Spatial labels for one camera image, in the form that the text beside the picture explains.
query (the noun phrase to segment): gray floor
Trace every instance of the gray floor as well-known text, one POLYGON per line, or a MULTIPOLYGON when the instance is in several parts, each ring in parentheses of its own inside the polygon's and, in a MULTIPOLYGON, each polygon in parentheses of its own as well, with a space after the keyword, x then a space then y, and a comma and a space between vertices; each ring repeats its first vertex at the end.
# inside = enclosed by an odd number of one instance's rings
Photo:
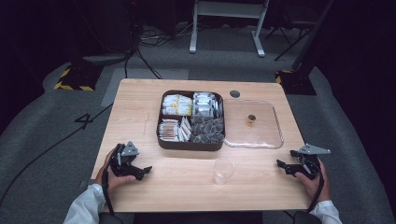
MULTIPOLYGON (((275 82, 274 72, 290 69, 302 44, 274 62, 287 43, 279 32, 263 39, 269 33, 263 30, 261 39, 266 56, 259 58, 249 33, 252 29, 204 30, 198 34, 196 54, 189 54, 189 35, 161 47, 140 49, 152 67, 187 70, 190 80, 275 82)), ((79 127, 74 119, 86 113, 94 116, 104 109, 101 103, 107 87, 123 63, 105 67, 96 91, 54 90, 66 66, 47 76, 43 83, 45 94, 26 106, 0 136, 1 193, 32 158, 79 127)), ((147 69, 136 56, 127 67, 147 69)), ((331 155, 321 158, 341 219, 344 223, 395 223, 382 183, 355 130, 332 97, 326 78, 318 69, 310 78, 317 96, 287 97, 305 142, 332 150, 331 155)), ((83 191, 81 181, 91 177, 110 111, 26 169, 4 200, 0 223, 63 222, 70 203, 83 191)), ((263 223, 292 222, 282 212, 270 211, 263 212, 263 223)))

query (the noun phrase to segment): white sleeve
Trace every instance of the white sleeve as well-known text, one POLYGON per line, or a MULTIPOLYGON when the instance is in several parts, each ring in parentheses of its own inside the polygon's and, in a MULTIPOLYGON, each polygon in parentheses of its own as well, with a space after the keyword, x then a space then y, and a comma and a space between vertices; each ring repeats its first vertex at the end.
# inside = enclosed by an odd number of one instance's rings
POLYGON ((323 224, 342 224, 338 210, 332 201, 318 203, 310 214, 318 217, 323 224))
POLYGON ((105 202, 102 186, 98 184, 89 186, 73 201, 64 224, 99 223, 99 213, 102 212, 105 202))

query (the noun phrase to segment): wrapped snack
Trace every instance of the wrapped snack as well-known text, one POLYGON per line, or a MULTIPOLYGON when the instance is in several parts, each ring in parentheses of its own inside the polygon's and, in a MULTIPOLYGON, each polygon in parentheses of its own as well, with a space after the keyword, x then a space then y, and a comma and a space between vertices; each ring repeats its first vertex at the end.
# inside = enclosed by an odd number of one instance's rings
POLYGON ((209 120, 212 120, 212 118, 203 117, 203 116, 192 116, 191 117, 191 124, 205 123, 205 122, 207 122, 209 120))
POLYGON ((158 133, 163 141, 178 142, 178 121, 176 119, 163 119, 158 127, 158 133))
POLYGON ((203 123, 192 124, 191 133, 193 135, 200 135, 204 132, 205 125, 203 123))
POLYGON ((163 114, 190 116, 192 99, 183 95, 167 95, 163 98, 163 114))
POLYGON ((189 122, 187 121, 186 117, 183 117, 180 123, 180 129, 183 131, 184 137, 188 140, 191 137, 191 127, 190 128, 189 127, 190 127, 189 122))
POLYGON ((179 129, 180 129, 181 135, 183 136, 183 142, 188 142, 190 140, 190 137, 187 136, 187 134, 184 132, 183 129, 181 129, 181 128, 179 128, 179 129))
POLYGON ((192 114, 213 118, 218 115, 216 96, 212 92, 195 92, 193 95, 192 114))
POLYGON ((177 135, 178 141, 179 142, 186 142, 187 140, 184 139, 184 136, 183 136, 183 133, 181 132, 181 129, 177 127, 177 130, 178 130, 178 135, 177 135))
POLYGON ((191 136, 193 143, 219 143, 224 140, 224 135, 221 133, 201 134, 198 136, 191 136))

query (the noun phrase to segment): wooden table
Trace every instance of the wooden table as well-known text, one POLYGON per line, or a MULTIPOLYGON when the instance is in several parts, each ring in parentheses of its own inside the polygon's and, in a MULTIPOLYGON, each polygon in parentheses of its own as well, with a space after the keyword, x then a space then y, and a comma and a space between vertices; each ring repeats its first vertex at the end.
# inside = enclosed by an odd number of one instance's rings
POLYGON ((310 201, 296 178, 285 175, 276 159, 296 163, 291 149, 304 141, 282 87, 276 83, 124 79, 106 127, 92 178, 117 143, 133 141, 140 155, 133 165, 153 166, 143 181, 117 189, 112 195, 118 212, 254 211, 305 209, 310 201), (215 91, 232 99, 268 101, 274 105, 284 144, 278 149, 228 147, 218 151, 163 149, 156 128, 163 93, 169 90, 215 91), (223 186, 212 181, 213 161, 235 163, 233 177, 223 186))

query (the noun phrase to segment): clear plastic cup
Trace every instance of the clear plastic cup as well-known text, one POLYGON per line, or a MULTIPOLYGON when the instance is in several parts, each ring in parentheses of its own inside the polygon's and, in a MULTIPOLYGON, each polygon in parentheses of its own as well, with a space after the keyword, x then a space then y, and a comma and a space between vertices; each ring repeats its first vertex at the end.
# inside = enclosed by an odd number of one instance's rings
POLYGON ((213 181, 217 185, 224 185, 234 172, 235 165, 228 159, 220 158, 213 163, 213 181))

